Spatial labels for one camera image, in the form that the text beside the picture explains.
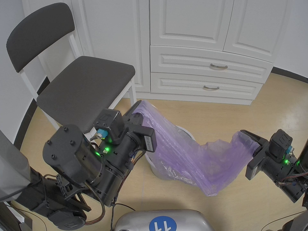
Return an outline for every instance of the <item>chair seat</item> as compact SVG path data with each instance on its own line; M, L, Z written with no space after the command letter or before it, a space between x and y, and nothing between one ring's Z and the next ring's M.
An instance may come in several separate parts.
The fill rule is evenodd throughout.
M37 105L61 125L88 133L134 75L132 65L80 56L43 90Z

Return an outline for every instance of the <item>white cabinet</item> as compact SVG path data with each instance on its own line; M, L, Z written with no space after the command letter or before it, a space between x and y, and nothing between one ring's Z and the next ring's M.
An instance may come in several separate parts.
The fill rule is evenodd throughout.
M151 45L222 51L234 0L150 0Z
M26 14L66 2L80 51L133 65L138 98L238 104L268 78L291 8L290 0L22 1ZM64 49L60 39L41 54L47 74L71 60Z
M290 0L234 0L224 51L273 63L290 10Z

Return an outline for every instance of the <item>floor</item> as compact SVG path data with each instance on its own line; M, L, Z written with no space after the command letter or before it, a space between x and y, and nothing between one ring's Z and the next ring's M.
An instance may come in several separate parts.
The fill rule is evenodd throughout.
M189 130L199 144L222 139L246 129L266 139L281 128L293 137L295 156L301 152L308 137L308 84L284 76L270 74L257 98L250 106L184 101L149 100L171 122ZM122 99L116 109L124 113L129 99ZM26 133L21 152L30 165L41 174L53 173L43 161L44 143L55 132L38 108ZM88 220L100 215L98 202L86 197L92 211ZM179 181L156 178L145 158L142 158L126 180L120 192L119 203L136 210L194 209L202 212L216 231L260 231L275 219L304 210L302 199L292 203L268 177L260 172L249 181L245 169L217 196L207 197L197 187ZM128 212L116 206L115 220ZM36 217L34 230L44 230ZM111 208L106 208L102 221L82 230L110 230ZM48 231L58 230L47 218L42 218ZM278 230L290 220L286 218L265 228Z

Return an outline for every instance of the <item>blue circular logo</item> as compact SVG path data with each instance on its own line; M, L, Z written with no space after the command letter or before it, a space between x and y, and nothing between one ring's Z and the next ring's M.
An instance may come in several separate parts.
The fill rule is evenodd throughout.
M154 218L149 225L150 231L176 231L176 222L166 216Z

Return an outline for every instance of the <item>drawer handle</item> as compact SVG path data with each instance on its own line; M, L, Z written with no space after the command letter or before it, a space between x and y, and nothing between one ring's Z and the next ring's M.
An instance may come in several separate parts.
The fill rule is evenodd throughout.
M219 87L211 88L211 87L207 87L207 86L204 86L203 88L204 88L204 89L210 89L210 90L218 90L218 89L219 89Z
M214 64L211 64L210 66L211 66L211 67L216 67L216 68L223 68L223 69L228 68L227 65L226 65L226 66L216 66L216 65L214 65Z

